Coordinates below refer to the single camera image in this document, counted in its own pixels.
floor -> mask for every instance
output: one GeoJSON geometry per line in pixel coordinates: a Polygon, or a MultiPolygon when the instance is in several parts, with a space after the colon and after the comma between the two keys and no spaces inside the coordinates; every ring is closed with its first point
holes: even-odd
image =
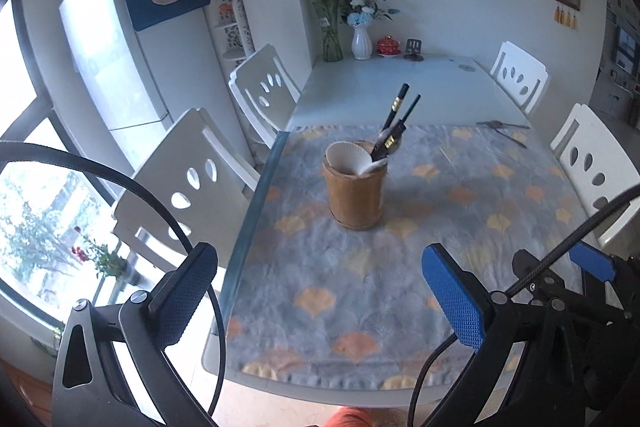
{"type": "MultiPolygon", "coordinates": [[[[208,409],[216,386],[217,377],[205,371],[200,363],[207,333],[213,318],[210,303],[204,299],[196,309],[180,342],[167,348],[166,353],[180,377],[188,385],[194,397],[208,409]]],[[[135,372],[124,344],[115,344],[123,371],[141,411],[161,421],[135,372]]],[[[480,419],[497,410],[505,390],[496,391],[482,411],[480,419]]],[[[419,425],[430,415],[437,403],[418,407],[416,423],[419,425]]],[[[220,427],[307,427],[322,426],[338,410],[338,406],[310,403],[284,398],[263,391],[256,391],[237,383],[226,381],[213,415],[220,427]]],[[[406,427],[406,409],[377,409],[371,411],[375,427],[406,427]]]]}

white chair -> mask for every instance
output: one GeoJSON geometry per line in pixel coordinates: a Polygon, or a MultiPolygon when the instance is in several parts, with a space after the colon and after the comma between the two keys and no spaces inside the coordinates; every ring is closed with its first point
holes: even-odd
{"type": "Polygon", "coordinates": [[[502,43],[491,77],[524,114],[537,107],[549,81],[545,65],[512,42],[502,43]]]}
{"type": "MultiPolygon", "coordinates": [[[[192,245],[200,241],[212,244],[219,266],[226,267],[249,204],[237,176],[253,190],[260,177],[206,111],[190,109],[133,179],[174,214],[192,245]]],[[[115,203],[113,216],[117,220],[113,234],[129,248],[164,271],[180,264],[182,257],[175,253],[185,252],[174,232],[139,197],[124,192],[115,203]],[[150,246],[149,236],[173,252],[161,255],[150,246]]]]}
{"type": "MultiPolygon", "coordinates": [[[[588,216],[595,214],[624,190],[640,183],[640,174],[609,129],[586,105],[574,105],[551,150],[569,177],[588,216]]],[[[604,247],[640,210],[640,198],[631,202],[602,234],[604,247]]]]}
{"type": "Polygon", "coordinates": [[[242,112],[271,148],[296,108],[300,92],[270,44],[232,71],[229,87],[242,112]]]}

orange object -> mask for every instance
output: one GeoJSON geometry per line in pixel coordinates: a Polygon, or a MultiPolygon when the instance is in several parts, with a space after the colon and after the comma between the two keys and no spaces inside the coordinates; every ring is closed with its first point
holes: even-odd
{"type": "MultiPolygon", "coordinates": [[[[367,152],[369,142],[356,142],[367,152]]],[[[334,219],[348,230],[369,230],[382,217],[382,183],[386,165],[369,174],[350,176],[336,171],[324,157],[322,174],[329,194],[329,208],[334,219]]]]}
{"type": "Polygon", "coordinates": [[[355,407],[341,407],[324,427],[373,427],[373,421],[369,413],[355,407]]]}

glass vase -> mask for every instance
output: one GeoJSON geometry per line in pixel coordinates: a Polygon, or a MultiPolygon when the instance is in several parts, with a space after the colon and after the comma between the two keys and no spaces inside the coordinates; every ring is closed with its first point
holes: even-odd
{"type": "Polygon", "coordinates": [[[328,5],[314,3],[322,30],[322,60],[325,62],[338,62],[343,58],[338,38],[339,4],[340,0],[335,0],[328,5]]]}

window frame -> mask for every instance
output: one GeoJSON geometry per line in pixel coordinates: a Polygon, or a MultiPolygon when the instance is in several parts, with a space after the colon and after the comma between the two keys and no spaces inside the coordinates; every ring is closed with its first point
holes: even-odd
{"type": "MultiPolygon", "coordinates": [[[[7,130],[2,133],[0,140],[11,140],[24,142],[30,136],[30,134],[45,120],[49,120],[53,129],[58,134],[60,141],[65,146],[66,150],[72,154],[81,155],[76,147],[71,135],[66,131],[62,120],[57,115],[53,101],[49,95],[49,91],[42,78],[42,73],[38,67],[38,63],[35,59],[33,47],[29,39],[29,33],[27,31],[26,20],[24,18],[24,9],[22,6],[22,0],[11,0],[12,11],[14,16],[15,32],[18,37],[18,45],[20,46],[20,52],[27,69],[31,84],[36,92],[36,97],[25,108],[25,110],[16,118],[7,130]]],[[[8,165],[7,162],[0,161],[0,174],[4,168],[8,165]]],[[[104,201],[112,206],[115,202],[115,198],[104,185],[104,183],[92,174],[84,174],[89,183],[93,186],[96,192],[104,199],[104,201]]],[[[104,276],[98,284],[98,288],[102,287],[104,283],[104,276]]],[[[32,317],[45,323],[53,329],[64,328],[64,323],[57,320],[52,315],[49,315],[43,309],[39,308],[36,304],[32,303],[29,299],[18,293],[14,288],[7,284],[2,277],[0,277],[0,293],[7,297],[10,301],[16,304],[19,308],[23,309],[32,317]]]]}

